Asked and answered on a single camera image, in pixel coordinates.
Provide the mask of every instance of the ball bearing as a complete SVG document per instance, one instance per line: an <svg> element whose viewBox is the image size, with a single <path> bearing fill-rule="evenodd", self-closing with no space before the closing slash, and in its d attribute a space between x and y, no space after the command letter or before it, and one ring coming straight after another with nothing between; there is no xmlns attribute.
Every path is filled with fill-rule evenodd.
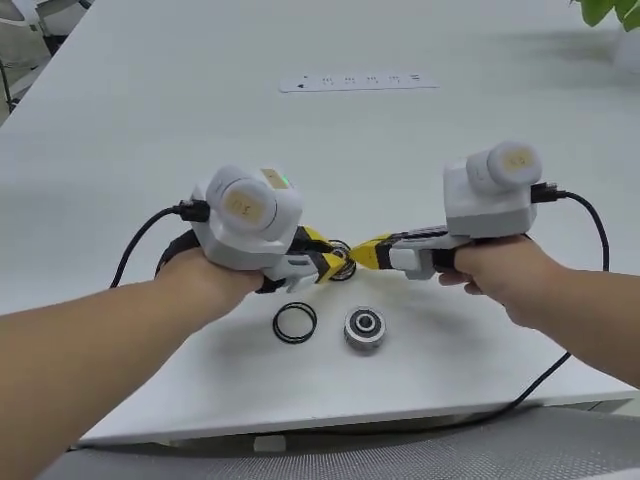
<svg viewBox="0 0 640 480"><path fill-rule="evenodd" d="M344 282L353 277L356 273L356 262L349 258L351 247L342 240L329 240L333 246L333 254L347 260L347 264L336 272L329 280L332 282Z"/></svg>
<svg viewBox="0 0 640 480"><path fill-rule="evenodd" d="M369 307L357 307L347 314L344 337L347 343L359 351L378 348L387 331L382 315Z"/></svg>

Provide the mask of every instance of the person's left hand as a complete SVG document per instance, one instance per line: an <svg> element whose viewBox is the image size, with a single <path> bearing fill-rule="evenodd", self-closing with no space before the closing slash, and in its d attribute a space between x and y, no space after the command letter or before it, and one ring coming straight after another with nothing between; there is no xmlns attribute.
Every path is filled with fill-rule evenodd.
<svg viewBox="0 0 640 480"><path fill-rule="evenodd" d="M167 294L180 295L192 302L194 316L201 328L225 316L250 293L262 286L259 272L237 272L212 264L200 248L172 258L158 273L156 282Z"/></svg>

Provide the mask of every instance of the hand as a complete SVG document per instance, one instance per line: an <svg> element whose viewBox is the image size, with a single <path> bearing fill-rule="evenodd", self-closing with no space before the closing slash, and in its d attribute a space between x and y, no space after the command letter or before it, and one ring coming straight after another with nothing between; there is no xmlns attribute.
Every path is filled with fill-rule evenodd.
<svg viewBox="0 0 640 480"><path fill-rule="evenodd" d="M200 248L172 258L158 273L156 281L167 294L180 295L193 307L197 328L231 312L244 297L262 286L258 272L237 272L213 265Z"/></svg>
<svg viewBox="0 0 640 480"><path fill-rule="evenodd" d="M455 266L460 273L442 274L440 284L464 283L467 293L488 295L504 305L515 323L531 328L540 320L536 305L566 270L523 236L462 247Z"/></svg>

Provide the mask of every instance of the black rubber o-ring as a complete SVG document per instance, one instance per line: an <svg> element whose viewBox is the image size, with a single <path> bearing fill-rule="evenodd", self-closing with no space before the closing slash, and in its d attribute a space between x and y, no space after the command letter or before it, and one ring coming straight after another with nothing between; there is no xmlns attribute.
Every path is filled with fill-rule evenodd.
<svg viewBox="0 0 640 480"><path fill-rule="evenodd" d="M280 329L280 325L278 320L280 319L280 315L287 310L301 310L307 314L307 316L311 319L311 330L309 330L304 335L300 335L299 337L292 337L291 335L287 335ZM309 340L316 331L316 327L318 326L318 315L313 307L304 302L291 302L280 307L280 310L276 312L273 317L273 333L281 342L288 343L290 345L299 345L301 343Z"/></svg>

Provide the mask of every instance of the green plant leaf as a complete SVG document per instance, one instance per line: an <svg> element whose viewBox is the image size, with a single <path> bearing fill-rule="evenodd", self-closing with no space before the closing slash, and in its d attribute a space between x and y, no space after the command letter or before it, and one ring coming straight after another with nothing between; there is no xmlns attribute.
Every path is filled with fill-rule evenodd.
<svg viewBox="0 0 640 480"><path fill-rule="evenodd" d="M640 6L631 10L631 12L629 12L629 14L624 17L622 26L627 32L630 32L634 28L640 27Z"/></svg>
<svg viewBox="0 0 640 480"><path fill-rule="evenodd" d="M611 11L615 0L581 0L582 18L587 25L595 27Z"/></svg>
<svg viewBox="0 0 640 480"><path fill-rule="evenodd" d="M616 0L616 15L618 20L622 21L624 17L629 13L638 0Z"/></svg>

